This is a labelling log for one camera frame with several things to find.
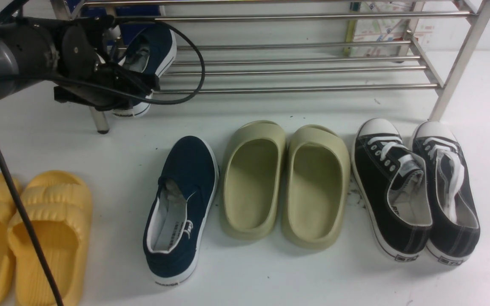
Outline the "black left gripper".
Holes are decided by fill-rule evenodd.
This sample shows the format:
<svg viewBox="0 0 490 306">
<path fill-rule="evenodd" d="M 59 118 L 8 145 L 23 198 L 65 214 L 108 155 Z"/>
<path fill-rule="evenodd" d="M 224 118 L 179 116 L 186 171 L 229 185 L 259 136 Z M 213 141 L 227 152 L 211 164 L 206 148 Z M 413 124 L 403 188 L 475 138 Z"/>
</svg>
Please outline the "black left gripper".
<svg viewBox="0 0 490 306">
<path fill-rule="evenodd" d="M 77 96 L 78 103 L 98 111 L 124 110 L 160 86 L 158 77 L 130 71 L 107 53 L 105 33 L 116 25 L 113 16 L 54 20 L 53 41 L 58 51 L 58 82 Z"/>
</svg>

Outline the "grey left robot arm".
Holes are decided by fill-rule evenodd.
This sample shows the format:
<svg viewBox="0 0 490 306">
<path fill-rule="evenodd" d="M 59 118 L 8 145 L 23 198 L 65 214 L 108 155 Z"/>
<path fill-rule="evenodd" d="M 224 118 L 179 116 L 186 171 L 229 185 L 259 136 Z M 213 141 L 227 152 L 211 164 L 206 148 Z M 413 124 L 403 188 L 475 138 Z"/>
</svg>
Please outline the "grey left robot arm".
<svg viewBox="0 0 490 306">
<path fill-rule="evenodd" d="M 125 70 L 109 58 L 105 35 L 114 25 L 113 16 L 0 23 L 0 99 L 51 81 L 57 102 L 110 111 L 159 90 L 157 76 Z"/>
</svg>

